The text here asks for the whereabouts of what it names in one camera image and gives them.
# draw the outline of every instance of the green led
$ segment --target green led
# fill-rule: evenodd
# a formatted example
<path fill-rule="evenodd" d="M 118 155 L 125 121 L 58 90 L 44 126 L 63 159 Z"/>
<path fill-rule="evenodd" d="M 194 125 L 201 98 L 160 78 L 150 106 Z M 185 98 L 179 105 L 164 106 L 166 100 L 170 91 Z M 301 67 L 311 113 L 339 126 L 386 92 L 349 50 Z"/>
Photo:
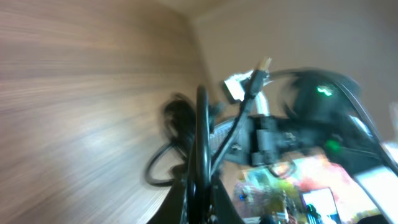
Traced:
<path fill-rule="evenodd" d="M 327 140 L 325 144 L 327 149 L 331 149 L 334 152 L 340 151 L 340 143 L 335 140 Z"/>
<path fill-rule="evenodd" d="M 331 96 L 332 92 L 331 90 L 326 87 L 326 86 L 318 86 L 317 87 L 318 92 L 325 94 L 326 96 Z"/>

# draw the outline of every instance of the black cord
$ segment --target black cord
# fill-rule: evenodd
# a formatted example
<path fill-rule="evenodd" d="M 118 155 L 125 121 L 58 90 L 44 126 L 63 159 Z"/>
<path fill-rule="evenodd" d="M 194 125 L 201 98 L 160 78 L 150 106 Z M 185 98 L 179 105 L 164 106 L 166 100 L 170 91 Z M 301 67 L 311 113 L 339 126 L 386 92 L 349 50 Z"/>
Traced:
<path fill-rule="evenodd" d="M 169 151 L 172 147 L 174 147 L 174 143 L 170 142 L 168 144 L 163 145 L 149 160 L 148 165 L 145 168 L 144 172 L 144 177 L 145 181 L 148 184 L 151 184 L 154 187 L 169 187 L 173 185 L 173 179 L 169 180 L 157 180 L 154 179 L 151 175 L 150 172 L 152 171 L 152 168 L 155 164 L 155 162 L 160 159 L 167 151 Z"/>
<path fill-rule="evenodd" d="M 223 110 L 222 104 L 209 107 L 210 131 L 214 129 L 216 116 Z M 155 180 L 150 176 L 152 167 L 167 151 L 174 148 L 178 156 L 188 163 L 188 158 L 193 147 L 196 129 L 195 104 L 185 95 L 177 93 L 172 100 L 167 102 L 162 110 L 164 120 L 164 133 L 169 143 L 162 146 L 148 162 L 144 177 L 148 184 L 156 187 L 169 187 L 173 180 Z"/>

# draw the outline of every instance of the wood grain surface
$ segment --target wood grain surface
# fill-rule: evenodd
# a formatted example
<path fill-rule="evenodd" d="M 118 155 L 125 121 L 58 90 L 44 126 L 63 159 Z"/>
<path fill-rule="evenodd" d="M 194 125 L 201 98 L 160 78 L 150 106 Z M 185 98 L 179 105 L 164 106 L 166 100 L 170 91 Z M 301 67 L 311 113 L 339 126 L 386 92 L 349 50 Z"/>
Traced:
<path fill-rule="evenodd" d="M 145 223 L 159 109 L 205 70 L 188 22 L 152 1 L 0 1 L 0 223 Z M 156 176 L 167 176 L 168 155 Z"/>

